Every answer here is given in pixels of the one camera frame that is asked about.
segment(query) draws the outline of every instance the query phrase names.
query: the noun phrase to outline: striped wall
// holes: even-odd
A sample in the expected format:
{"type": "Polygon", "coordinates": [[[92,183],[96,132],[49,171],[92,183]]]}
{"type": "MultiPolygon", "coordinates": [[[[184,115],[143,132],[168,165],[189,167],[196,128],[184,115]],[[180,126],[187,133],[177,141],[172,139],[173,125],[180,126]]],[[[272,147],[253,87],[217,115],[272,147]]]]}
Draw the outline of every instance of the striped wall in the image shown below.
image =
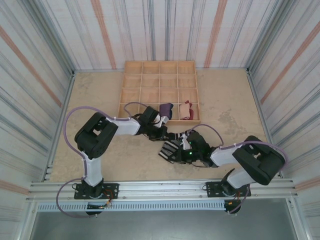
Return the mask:
{"type": "Polygon", "coordinates": [[[0,1],[0,239],[13,239],[31,181],[40,181],[70,71],[27,1],[0,1]]]}
{"type": "Polygon", "coordinates": [[[294,1],[252,75],[272,140],[290,157],[285,176],[320,240],[320,0],[294,1]]]}
{"type": "Polygon", "coordinates": [[[77,70],[244,67],[283,0],[34,0],[77,70]]]}

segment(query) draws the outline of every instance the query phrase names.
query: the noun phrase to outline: black mounting plate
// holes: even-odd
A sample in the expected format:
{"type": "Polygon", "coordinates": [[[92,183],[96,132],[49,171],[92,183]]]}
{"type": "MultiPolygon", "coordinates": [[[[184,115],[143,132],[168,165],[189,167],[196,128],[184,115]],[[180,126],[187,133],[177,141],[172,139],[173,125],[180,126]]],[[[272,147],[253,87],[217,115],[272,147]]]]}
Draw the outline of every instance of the black mounting plate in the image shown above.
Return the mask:
{"type": "MultiPolygon", "coordinates": [[[[222,190],[222,183],[221,181],[208,181],[205,183],[206,187],[206,194],[208,198],[225,198],[225,197],[235,197],[236,195],[233,196],[228,196],[224,193],[222,190]]],[[[240,192],[240,197],[244,197],[247,192],[247,186],[244,185],[238,189],[240,192]]]]}
{"type": "Polygon", "coordinates": [[[100,197],[98,198],[92,198],[89,197],[88,193],[86,193],[86,188],[82,183],[75,183],[75,191],[74,191],[74,199],[117,199],[118,198],[118,193],[119,193],[119,183],[103,183],[103,189],[108,189],[112,191],[112,195],[110,191],[105,191],[107,193],[106,196],[105,194],[101,194],[100,197]]]}

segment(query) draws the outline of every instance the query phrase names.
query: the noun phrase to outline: purple cloth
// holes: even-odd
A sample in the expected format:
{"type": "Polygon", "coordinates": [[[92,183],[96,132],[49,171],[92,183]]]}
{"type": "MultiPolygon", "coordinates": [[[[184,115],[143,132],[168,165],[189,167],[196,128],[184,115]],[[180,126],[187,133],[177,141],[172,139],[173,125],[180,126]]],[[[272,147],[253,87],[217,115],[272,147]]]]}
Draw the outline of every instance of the purple cloth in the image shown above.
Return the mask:
{"type": "Polygon", "coordinates": [[[164,103],[161,104],[159,107],[159,113],[161,117],[167,116],[170,119],[172,119],[172,108],[174,105],[172,103],[164,103]]]}

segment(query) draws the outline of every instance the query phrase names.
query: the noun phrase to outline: wooden tray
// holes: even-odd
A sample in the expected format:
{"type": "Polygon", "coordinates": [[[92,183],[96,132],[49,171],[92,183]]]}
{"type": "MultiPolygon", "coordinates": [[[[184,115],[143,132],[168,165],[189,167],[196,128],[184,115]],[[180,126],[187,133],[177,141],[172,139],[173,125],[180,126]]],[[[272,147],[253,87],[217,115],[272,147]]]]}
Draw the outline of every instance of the wooden tray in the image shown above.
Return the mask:
{"type": "MultiPolygon", "coordinates": [[[[198,124],[201,122],[194,61],[126,61],[118,117],[128,114],[124,105],[141,102],[159,111],[160,104],[172,103],[172,119],[169,123],[198,124]],[[179,105],[192,103],[193,120],[180,120],[179,105]]],[[[131,104],[131,114],[143,113],[144,106],[131,104]]]]}

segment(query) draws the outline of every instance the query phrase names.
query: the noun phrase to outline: beige floor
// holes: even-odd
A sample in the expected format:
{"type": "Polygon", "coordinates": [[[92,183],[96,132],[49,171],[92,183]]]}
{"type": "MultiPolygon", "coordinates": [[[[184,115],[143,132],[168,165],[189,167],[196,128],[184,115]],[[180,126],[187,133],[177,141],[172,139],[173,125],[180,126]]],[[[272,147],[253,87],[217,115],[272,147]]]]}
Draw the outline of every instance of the beige floor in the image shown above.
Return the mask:
{"type": "MultiPolygon", "coordinates": [[[[197,70],[202,123],[216,128],[225,146],[255,135],[265,141],[252,92],[243,69],[197,70]]],[[[78,73],[68,111],[78,106],[93,106],[116,116],[122,85],[122,73],[78,73]]],[[[69,119],[67,135],[74,146],[74,136],[94,112],[79,110],[69,119]]],[[[182,132],[190,126],[169,125],[170,132],[182,132]]],[[[211,146],[220,144],[216,134],[206,127],[199,131],[211,146]]],[[[196,168],[170,164],[158,156],[162,142],[151,142],[143,135],[115,136],[102,156],[102,174],[106,181],[176,180],[222,178],[237,164],[219,168],[196,168]]],[[[61,135],[56,151],[52,182],[65,182],[83,174],[81,158],[69,149],[61,135]]]]}

